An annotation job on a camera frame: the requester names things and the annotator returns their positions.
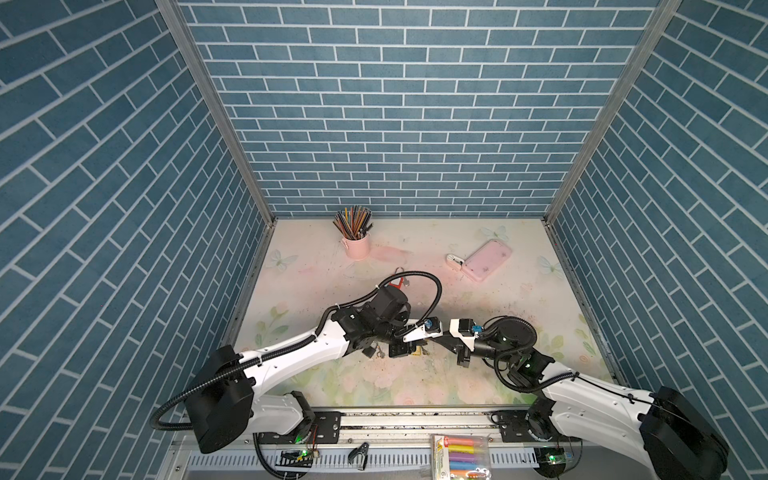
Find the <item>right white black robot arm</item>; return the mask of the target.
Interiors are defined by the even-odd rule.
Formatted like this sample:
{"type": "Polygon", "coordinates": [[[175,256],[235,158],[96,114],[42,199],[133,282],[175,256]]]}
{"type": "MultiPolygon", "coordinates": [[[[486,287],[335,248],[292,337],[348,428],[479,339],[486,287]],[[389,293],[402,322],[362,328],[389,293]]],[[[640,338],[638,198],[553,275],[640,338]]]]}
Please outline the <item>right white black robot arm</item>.
{"type": "Polygon", "coordinates": [[[536,349],[537,330],[521,318],[483,325],[453,319],[434,340],[459,365],[481,358],[506,388],[536,395],[527,414],[536,438],[586,440],[649,467],[659,479],[718,479],[727,469],[727,442],[682,393],[622,387],[569,368],[536,349]]]}

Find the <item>red padlock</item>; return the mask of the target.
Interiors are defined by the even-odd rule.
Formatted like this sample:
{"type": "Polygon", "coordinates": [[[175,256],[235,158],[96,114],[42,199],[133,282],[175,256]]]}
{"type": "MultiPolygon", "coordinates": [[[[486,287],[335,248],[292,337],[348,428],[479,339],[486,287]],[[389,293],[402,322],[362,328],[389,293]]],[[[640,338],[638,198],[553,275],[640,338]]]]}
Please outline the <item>red padlock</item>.
{"type": "MultiPolygon", "coordinates": [[[[404,272],[405,269],[403,267],[397,267],[395,270],[395,274],[399,274],[404,272]]],[[[390,284],[392,286],[395,286],[398,289],[402,289],[404,286],[408,285],[408,281],[405,277],[398,277],[397,279],[391,280],[390,284]]]]}

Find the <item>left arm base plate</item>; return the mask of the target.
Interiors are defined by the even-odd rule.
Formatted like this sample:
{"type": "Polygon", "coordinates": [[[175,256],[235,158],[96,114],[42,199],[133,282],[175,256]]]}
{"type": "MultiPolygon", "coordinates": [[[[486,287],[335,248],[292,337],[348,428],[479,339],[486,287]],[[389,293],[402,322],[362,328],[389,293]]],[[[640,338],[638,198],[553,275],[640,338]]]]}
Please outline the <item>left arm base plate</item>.
{"type": "Polygon", "coordinates": [[[305,418],[293,430],[280,435],[275,432],[257,433],[261,443],[274,445],[337,444],[342,413],[318,411],[312,418],[305,418]]]}

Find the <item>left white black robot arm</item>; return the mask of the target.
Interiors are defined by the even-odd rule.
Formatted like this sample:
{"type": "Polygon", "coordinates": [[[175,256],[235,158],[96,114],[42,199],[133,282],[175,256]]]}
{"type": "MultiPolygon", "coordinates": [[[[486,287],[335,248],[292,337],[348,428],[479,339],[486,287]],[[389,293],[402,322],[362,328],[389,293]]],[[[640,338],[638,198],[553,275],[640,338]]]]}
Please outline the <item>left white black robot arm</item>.
{"type": "Polygon", "coordinates": [[[315,419],[308,402],[300,392],[271,394],[276,385],[358,351],[371,356],[375,343],[385,343],[392,355],[402,356],[441,336],[434,304],[419,318],[410,317],[409,300],[394,284],[409,275],[393,274],[362,297],[327,307],[314,329],[273,346],[243,353],[230,345],[219,348],[184,391],[151,415],[150,427],[192,431],[204,454],[245,433],[306,437],[315,419]]]}

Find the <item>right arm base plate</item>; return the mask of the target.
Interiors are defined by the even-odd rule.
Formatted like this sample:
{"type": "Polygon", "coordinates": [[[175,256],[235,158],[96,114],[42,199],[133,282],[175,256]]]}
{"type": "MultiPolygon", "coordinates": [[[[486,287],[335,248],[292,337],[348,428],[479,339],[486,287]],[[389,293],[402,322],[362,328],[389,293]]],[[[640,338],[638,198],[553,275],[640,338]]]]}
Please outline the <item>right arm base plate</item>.
{"type": "Polygon", "coordinates": [[[497,410],[489,414],[489,420],[499,429],[502,441],[512,442],[579,442],[577,437],[561,434],[549,417],[534,410],[497,410]]]}

